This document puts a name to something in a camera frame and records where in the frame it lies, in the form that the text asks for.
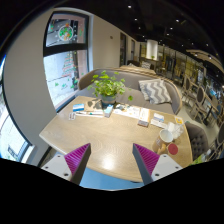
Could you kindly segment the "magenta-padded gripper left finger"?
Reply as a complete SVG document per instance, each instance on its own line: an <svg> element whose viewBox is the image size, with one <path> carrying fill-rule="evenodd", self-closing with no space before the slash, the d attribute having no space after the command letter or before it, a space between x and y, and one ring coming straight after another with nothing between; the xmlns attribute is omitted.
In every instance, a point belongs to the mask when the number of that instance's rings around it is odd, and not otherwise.
<svg viewBox="0 0 224 224"><path fill-rule="evenodd" d="M56 155L42 169L79 185L91 154L91 144L87 143L66 155Z"/></svg>

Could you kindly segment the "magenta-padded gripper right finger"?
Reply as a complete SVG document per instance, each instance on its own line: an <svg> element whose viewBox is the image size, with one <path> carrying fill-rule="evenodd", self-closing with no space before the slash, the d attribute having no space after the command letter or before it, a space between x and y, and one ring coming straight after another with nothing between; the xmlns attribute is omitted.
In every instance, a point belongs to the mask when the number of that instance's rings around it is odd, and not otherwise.
<svg viewBox="0 0 224 224"><path fill-rule="evenodd" d="M136 143L133 144L132 153L145 185L182 169L169 155L158 155Z"/></svg>

